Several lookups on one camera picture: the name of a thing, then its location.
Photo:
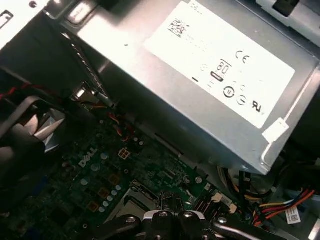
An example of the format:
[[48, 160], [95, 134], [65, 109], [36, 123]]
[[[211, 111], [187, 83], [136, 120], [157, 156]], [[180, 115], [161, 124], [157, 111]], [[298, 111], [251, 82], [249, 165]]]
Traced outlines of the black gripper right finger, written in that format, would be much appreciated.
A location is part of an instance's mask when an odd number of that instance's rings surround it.
[[218, 214], [213, 221], [198, 211], [186, 211], [181, 196], [172, 194], [172, 210], [183, 240], [274, 240], [275, 235], [242, 222], [237, 217]]

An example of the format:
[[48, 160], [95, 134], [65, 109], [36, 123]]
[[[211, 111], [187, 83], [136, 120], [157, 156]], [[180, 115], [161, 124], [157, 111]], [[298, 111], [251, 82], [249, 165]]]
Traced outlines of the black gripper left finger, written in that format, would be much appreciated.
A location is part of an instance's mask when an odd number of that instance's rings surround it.
[[98, 240], [172, 240], [173, 193], [163, 191], [160, 209], [147, 211], [143, 218], [133, 214], [118, 216], [97, 227]]

